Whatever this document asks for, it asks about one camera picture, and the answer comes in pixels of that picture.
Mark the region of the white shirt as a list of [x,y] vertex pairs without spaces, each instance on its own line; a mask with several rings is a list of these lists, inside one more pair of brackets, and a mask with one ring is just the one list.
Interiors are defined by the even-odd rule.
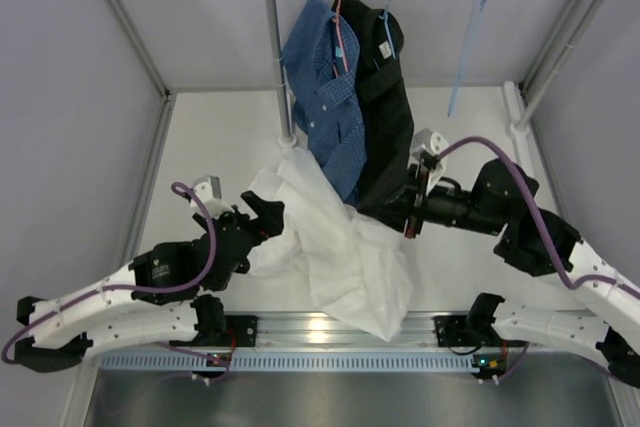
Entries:
[[307,279],[314,308],[392,340],[413,292],[400,234],[345,204],[301,148],[259,171],[250,189],[284,205],[283,232],[252,249],[251,275],[298,271]]

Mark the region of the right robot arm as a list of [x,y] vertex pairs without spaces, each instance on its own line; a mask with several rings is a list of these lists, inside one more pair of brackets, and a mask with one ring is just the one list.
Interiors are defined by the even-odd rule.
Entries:
[[498,237],[494,254],[533,279],[564,288],[587,313],[534,308],[483,292],[465,333],[480,344],[524,342],[580,356],[618,381],[639,385],[639,290],[597,255],[568,222],[535,203],[539,184],[515,163],[485,163],[469,191],[436,179],[425,157],[408,169],[405,235],[423,223]]

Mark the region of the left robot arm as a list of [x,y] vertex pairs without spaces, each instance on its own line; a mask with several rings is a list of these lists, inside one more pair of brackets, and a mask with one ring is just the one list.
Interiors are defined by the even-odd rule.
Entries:
[[233,341],[217,293],[250,270],[251,251],[280,236],[285,205],[252,191],[244,214],[231,206],[194,217],[203,228],[194,240],[163,242],[104,279],[55,300],[20,299],[23,326],[2,359],[38,373],[75,367],[105,352],[162,343],[171,349],[213,347]]

